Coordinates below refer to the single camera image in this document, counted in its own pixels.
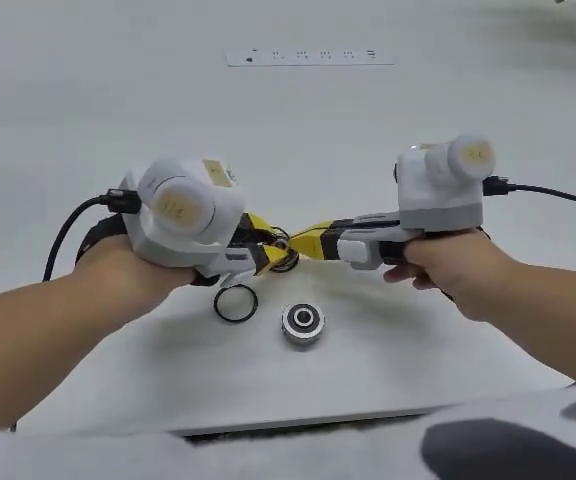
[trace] electrical outlet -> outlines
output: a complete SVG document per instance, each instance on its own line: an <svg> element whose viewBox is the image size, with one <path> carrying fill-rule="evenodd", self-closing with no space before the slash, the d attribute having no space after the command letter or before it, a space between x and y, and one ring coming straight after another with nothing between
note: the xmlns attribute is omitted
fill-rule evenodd
<svg viewBox="0 0 576 480"><path fill-rule="evenodd" d="M229 67L393 65L394 59L382 50L368 48L251 48L227 53L226 64Z"/></svg>

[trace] ball bearing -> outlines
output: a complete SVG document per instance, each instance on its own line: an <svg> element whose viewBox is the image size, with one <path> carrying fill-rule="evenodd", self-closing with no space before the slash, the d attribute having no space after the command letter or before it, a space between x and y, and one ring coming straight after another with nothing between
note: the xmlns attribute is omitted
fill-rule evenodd
<svg viewBox="0 0 576 480"><path fill-rule="evenodd" d="M326 319L321 309L309 303L288 305L281 315L281 329L286 339L299 346L315 343L321 337Z"/></svg>

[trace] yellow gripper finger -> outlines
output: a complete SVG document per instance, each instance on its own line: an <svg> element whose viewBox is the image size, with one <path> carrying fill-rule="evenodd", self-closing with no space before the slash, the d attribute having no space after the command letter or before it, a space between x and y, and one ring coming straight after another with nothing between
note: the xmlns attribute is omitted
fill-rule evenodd
<svg viewBox="0 0 576 480"><path fill-rule="evenodd" d="M337 242L351 219L329 220L312 225L290 237L288 247L313 260L339 260Z"/></svg>
<svg viewBox="0 0 576 480"><path fill-rule="evenodd" d="M255 262L255 275L267 273L272 267L285 260L289 254L287 250L270 245L253 245L248 249Z"/></svg>
<svg viewBox="0 0 576 480"><path fill-rule="evenodd" d="M274 232L274 228L270 226L263 218L255 215L254 213L247 212L245 215L248 215L250 219L250 223L252 227L256 230L265 230L267 232Z"/></svg>

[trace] white table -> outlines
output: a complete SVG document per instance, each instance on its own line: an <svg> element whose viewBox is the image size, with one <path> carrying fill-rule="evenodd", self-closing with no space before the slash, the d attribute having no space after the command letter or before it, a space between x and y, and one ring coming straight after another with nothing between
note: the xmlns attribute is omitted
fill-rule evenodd
<svg viewBox="0 0 576 480"><path fill-rule="evenodd" d="M499 173L576 193L573 15L547 0L0 0L0 291L37 281L84 198L161 154L219 154L250 210L296 230L396 209L391 168L417 142L480 132ZM230 48L374 45L398 64L229 69ZM68 237L70 270L88 214ZM576 206L490 199L523 260L576 269ZM304 262L255 283L259 313L215 320L182 289L99 346L20 431L209 432L403 414L569 380L441 295ZM314 301L326 338L296 353L282 307Z"/></svg>

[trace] human hand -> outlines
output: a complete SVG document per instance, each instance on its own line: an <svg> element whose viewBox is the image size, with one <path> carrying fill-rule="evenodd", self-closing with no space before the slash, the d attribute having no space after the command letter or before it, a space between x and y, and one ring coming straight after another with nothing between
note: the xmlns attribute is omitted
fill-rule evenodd
<svg viewBox="0 0 576 480"><path fill-rule="evenodd" d="M471 320L485 319L519 265L479 231L415 240L404 255L410 263L386 272L386 282L412 278L418 290L439 288Z"/></svg>
<svg viewBox="0 0 576 480"><path fill-rule="evenodd" d="M166 268L139 258L127 235L101 240L77 262L74 275L88 276L117 300L128 321L155 309L175 288L195 279L192 268Z"/></svg>

